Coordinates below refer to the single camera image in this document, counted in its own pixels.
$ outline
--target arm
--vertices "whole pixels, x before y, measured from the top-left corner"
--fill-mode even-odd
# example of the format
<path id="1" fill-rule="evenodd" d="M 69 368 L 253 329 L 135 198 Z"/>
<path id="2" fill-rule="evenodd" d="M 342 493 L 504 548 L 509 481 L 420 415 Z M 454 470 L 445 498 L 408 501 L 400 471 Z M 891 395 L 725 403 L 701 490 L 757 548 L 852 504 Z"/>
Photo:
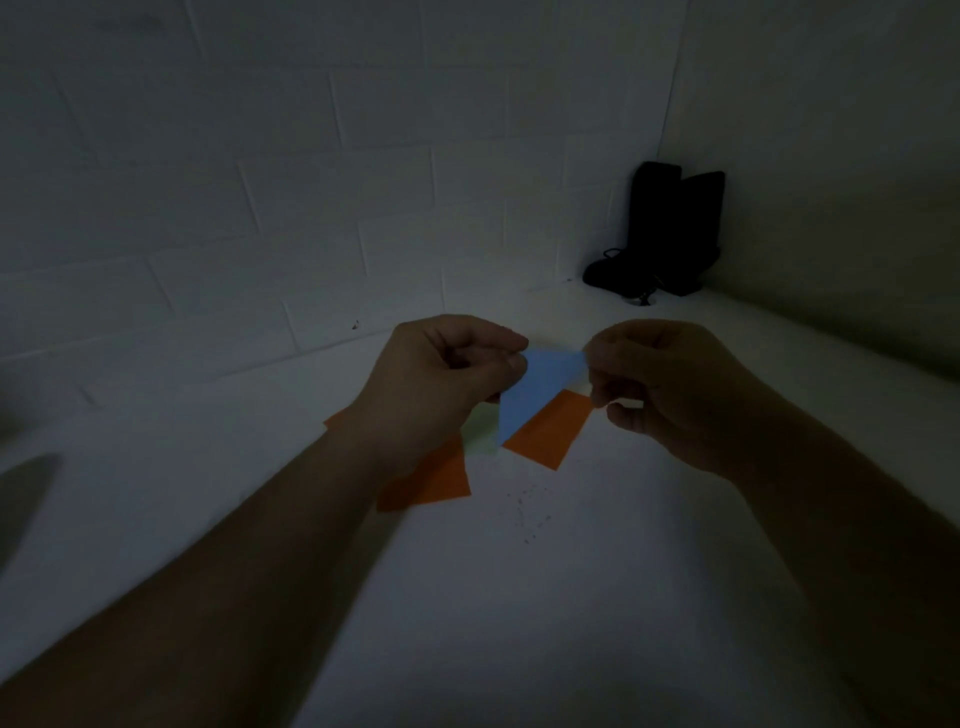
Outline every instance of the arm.
<path id="1" fill-rule="evenodd" d="M 0 725 L 261 725 L 329 607 L 327 577 L 390 478 L 513 385 L 526 339 L 466 316 L 403 324 L 357 400 L 167 567 L 0 687 Z"/>
<path id="2" fill-rule="evenodd" d="M 594 404 L 615 425 L 737 487 L 877 724 L 957 724 L 960 534 L 949 522 L 701 327 L 627 322 L 587 356 Z"/>

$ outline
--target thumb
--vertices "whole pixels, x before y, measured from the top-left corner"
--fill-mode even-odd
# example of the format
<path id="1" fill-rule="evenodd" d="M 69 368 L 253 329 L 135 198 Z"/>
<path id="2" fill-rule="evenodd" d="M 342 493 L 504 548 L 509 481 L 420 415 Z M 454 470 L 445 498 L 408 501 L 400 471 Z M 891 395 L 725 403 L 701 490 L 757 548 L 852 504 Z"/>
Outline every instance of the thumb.
<path id="1" fill-rule="evenodd" d="M 584 349 L 591 369 L 632 379 L 647 386 L 660 384 L 667 354 L 629 339 L 591 341 Z"/>
<path id="2" fill-rule="evenodd" d="M 522 354 L 507 356 L 474 364 L 457 371 L 468 383 L 471 404 L 476 404 L 514 386 L 527 371 L 527 360 Z"/>

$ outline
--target blue paper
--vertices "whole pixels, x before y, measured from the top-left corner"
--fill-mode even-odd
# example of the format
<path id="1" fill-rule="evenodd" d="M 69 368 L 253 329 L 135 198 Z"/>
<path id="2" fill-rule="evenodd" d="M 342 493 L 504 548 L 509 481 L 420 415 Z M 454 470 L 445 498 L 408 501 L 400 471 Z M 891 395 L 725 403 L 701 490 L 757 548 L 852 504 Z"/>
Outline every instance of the blue paper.
<path id="1" fill-rule="evenodd" d="M 582 352 L 528 349 L 523 355 L 527 357 L 526 374 L 500 395 L 498 445 L 507 442 L 587 367 Z"/>

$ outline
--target white brick wall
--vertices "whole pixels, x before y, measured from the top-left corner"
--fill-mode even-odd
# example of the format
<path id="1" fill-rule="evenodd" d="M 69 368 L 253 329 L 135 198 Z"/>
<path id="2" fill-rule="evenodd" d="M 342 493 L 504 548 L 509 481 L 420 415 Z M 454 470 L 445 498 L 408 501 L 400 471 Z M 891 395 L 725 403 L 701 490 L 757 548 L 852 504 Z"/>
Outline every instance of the white brick wall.
<path id="1" fill-rule="evenodd" d="M 0 7 L 0 429 L 576 277 L 685 0 Z"/>

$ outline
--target wall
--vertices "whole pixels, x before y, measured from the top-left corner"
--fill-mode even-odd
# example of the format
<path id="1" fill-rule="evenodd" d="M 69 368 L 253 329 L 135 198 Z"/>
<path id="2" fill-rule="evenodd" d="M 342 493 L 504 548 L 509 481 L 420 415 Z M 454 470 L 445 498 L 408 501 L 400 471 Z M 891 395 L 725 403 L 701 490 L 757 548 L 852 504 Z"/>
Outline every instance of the wall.
<path id="1" fill-rule="evenodd" d="M 575 276 L 652 158 L 684 0 L 13 0 L 17 427 Z"/>
<path id="2" fill-rule="evenodd" d="M 710 282 L 960 376 L 960 6 L 691 0 L 660 156 L 729 173 Z"/>

